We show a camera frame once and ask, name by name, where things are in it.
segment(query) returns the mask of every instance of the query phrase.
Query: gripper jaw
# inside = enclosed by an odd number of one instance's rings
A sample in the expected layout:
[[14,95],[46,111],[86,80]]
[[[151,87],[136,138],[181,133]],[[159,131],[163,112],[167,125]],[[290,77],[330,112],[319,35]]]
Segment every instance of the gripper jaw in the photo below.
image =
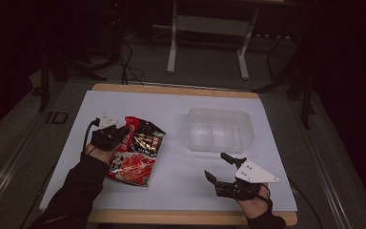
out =
[[213,184],[216,195],[219,197],[239,200],[253,199],[257,196],[262,183],[279,182],[277,177],[252,163],[246,157],[238,159],[221,153],[221,158],[234,164],[238,170],[233,183],[218,181],[214,175],[204,171],[206,179]]

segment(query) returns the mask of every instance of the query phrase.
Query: wooden table edge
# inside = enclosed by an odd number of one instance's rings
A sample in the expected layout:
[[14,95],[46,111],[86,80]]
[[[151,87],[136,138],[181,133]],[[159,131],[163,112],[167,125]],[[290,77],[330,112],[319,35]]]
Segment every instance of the wooden table edge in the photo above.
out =
[[[296,225],[296,212],[273,212],[288,226]],[[247,225],[241,211],[159,211],[159,210],[92,210],[92,223],[177,224],[177,225]]]
[[238,97],[238,98],[259,98],[255,93],[232,92],[215,89],[194,89],[182,87],[158,87],[141,85],[118,85],[98,83],[93,85],[93,91],[122,92],[122,93],[144,93],[144,94],[181,94],[215,97]]

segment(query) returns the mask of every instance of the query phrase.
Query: clear plastic container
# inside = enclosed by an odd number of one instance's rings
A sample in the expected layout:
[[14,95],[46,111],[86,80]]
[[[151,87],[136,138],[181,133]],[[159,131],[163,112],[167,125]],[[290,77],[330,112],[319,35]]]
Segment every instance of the clear plastic container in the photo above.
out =
[[210,108],[189,110],[189,149],[217,153],[243,153],[254,141],[248,113]]

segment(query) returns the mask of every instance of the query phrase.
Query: white table leg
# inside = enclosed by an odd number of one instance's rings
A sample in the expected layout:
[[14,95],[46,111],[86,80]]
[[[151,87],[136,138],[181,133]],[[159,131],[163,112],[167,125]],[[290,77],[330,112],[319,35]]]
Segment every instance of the white table leg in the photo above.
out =
[[167,73],[174,73],[174,63],[176,61],[176,19],[177,19],[177,1],[173,0],[173,19],[172,19],[172,44],[169,51]]
[[246,31],[245,41],[243,42],[242,48],[237,51],[237,60],[239,62],[239,69],[242,79],[248,80],[248,68],[246,67],[246,60],[245,60],[245,52],[248,49],[249,41],[252,37],[252,32],[254,30],[254,23],[256,21],[257,15],[259,12],[259,8],[254,9],[254,15],[252,17],[252,21],[249,23],[249,27]]

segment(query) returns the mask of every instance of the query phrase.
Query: chip bag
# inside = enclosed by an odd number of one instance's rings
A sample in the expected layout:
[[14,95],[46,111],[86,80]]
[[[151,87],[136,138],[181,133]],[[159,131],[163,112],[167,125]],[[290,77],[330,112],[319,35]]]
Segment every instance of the chip bag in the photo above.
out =
[[163,136],[166,134],[153,123],[126,116],[126,135],[111,160],[107,176],[119,182],[148,186]]

